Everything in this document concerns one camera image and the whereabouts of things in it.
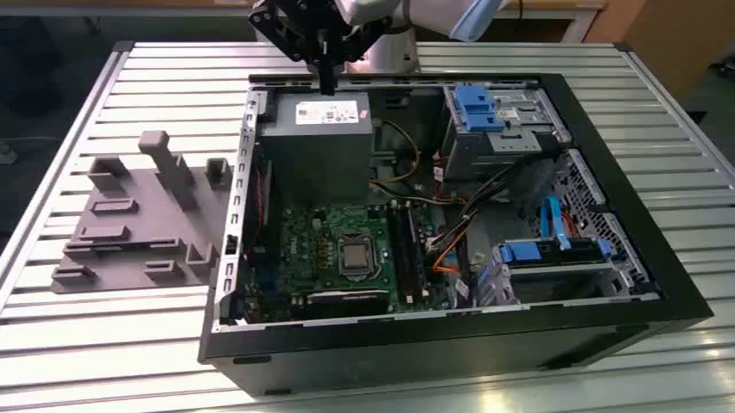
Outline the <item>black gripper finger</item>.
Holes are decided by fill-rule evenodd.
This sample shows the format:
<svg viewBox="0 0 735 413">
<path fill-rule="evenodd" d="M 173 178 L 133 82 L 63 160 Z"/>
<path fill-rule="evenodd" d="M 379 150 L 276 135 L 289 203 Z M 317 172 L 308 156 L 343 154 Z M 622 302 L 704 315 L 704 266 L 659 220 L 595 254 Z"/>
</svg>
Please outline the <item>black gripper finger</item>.
<svg viewBox="0 0 735 413">
<path fill-rule="evenodd" d="M 354 63 L 392 26 L 392 20 L 375 20 L 359 26 L 336 22 L 327 26 L 327 95 L 335 94 L 338 76 L 346 62 Z"/>
<path fill-rule="evenodd" d="M 273 2 L 255 2 L 248 15 L 248 22 L 293 62 L 304 62 L 311 72 L 317 76 L 320 94 L 325 95 L 327 54 L 324 46 L 327 45 L 327 37 L 323 34 L 319 34 L 317 37 L 292 37 L 280 34 L 276 30 L 280 15 Z"/>
</svg>

